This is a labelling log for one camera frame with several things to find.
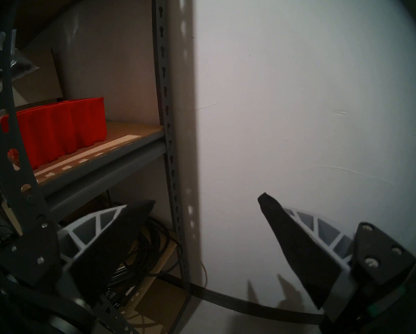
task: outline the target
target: shelf beam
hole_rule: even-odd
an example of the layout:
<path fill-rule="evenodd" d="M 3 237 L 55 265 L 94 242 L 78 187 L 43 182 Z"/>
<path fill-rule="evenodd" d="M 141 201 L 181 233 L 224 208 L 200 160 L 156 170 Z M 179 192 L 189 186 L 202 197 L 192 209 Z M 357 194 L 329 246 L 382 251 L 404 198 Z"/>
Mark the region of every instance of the shelf beam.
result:
<path fill-rule="evenodd" d="M 161 140 L 152 142 L 107 164 L 46 198 L 52 220 L 58 222 L 102 191 L 157 159 L 166 152 Z"/>

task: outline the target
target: floor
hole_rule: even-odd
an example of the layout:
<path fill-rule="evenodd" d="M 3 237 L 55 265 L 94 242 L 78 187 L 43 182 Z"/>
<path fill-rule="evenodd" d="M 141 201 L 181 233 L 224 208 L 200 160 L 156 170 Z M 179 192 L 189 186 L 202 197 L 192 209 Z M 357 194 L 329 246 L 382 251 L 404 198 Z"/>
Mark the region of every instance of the floor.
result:
<path fill-rule="evenodd" d="M 316 325 L 267 320 L 191 298 L 176 334 L 320 334 Z"/>

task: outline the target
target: plastic bag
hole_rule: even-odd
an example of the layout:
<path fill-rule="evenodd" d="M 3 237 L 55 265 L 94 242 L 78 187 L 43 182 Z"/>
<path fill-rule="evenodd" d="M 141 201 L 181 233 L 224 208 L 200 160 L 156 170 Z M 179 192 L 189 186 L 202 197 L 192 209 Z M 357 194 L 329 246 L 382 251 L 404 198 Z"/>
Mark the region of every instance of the plastic bag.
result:
<path fill-rule="evenodd" d="M 0 45 L 3 44 L 5 35 L 0 35 Z M 11 32 L 11 61 L 10 61 L 10 73 L 11 80 L 19 79 L 26 74 L 29 74 L 38 69 L 29 59 L 27 59 L 22 52 L 15 48 L 16 30 Z M 2 70 L 0 70 L 0 81 L 2 81 Z"/>

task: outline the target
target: cardboard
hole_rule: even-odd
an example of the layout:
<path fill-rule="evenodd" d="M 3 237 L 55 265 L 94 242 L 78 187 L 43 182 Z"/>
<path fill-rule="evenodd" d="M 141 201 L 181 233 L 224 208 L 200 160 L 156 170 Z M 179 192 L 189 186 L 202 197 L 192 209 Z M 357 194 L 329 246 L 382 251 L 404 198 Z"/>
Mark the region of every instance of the cardboard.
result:
<path fill-rule="evenodd" d="M 23 51 L 23 54 L 38 66 L 38 69 L 11 82 L 17 93 L 28 104 L 46 100 L 55 102 L 56 98 L 62 98 L 63 93 L 51 49 Z"/>

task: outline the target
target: baseboard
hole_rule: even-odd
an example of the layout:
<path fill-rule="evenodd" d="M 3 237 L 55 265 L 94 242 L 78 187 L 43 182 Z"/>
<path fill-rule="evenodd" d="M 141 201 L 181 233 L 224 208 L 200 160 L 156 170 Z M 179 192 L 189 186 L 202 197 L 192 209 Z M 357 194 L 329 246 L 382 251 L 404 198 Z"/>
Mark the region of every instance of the baseboard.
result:
<path fill-rule="evenodd" d="M 163 275 L 159 278 L 175 286 L 182 287 L 182 280 L 170 274 Z M 323 315 L 270 308 L 269 306 L 259 305 L 214 292 L 195 284 L 190 284 L 190 287 L 193 296 L 246 315 L 267 318 L 269 320 L 313 325 L 320 324 L 323 319 Z"/>

